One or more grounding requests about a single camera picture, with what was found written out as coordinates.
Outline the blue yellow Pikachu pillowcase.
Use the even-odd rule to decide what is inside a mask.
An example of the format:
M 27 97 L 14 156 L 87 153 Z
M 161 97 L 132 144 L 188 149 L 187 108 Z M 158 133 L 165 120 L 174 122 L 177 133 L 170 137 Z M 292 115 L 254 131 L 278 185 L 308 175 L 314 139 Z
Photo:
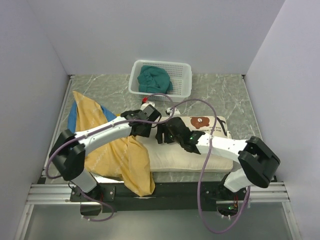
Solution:
M 89 130 L 116 118 L 93 99 L 77 91 L 72 93 L 74 102 L 67 120 L 71 132 Z M 92 174 L 122 179 L 124 185 L 140 197 L 151 195 L 155 190 L 148 150 L 134 136 L 95 149 L 85 158 L 84 166 Z

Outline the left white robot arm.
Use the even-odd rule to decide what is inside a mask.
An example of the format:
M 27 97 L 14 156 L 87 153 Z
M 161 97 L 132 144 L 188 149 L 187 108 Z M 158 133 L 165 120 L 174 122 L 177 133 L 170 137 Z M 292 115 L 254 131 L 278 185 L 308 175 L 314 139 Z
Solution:
M 150 158 L 136 137 L 149 137 L 160 117 L 152 105 L 147 105 L 88 130 L 73 133 L 67 129 L 55 142 L 48 163 L 65 181 L 74 183 L 88 201 L 96 200 L 102 192 L 94 174 L 121 178 L 136 195 L 150 195 L 155 189 Z

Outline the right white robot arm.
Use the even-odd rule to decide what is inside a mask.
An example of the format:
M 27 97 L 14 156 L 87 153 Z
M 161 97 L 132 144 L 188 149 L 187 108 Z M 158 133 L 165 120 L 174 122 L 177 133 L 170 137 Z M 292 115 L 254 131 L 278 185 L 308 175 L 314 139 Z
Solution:
M 236 140 L 212 136 L 199 130 L 190 130 L 181 117 L 173 117 L 159 124 L 155 139 L 158 144 L 177 143 L 189 153 L 216 155 L 234 161 L 241 166 L 222 181 L 219 193 L 230 200 L 240 189 L 249 186 L 268 188 L 281 161 L 259 138 Z

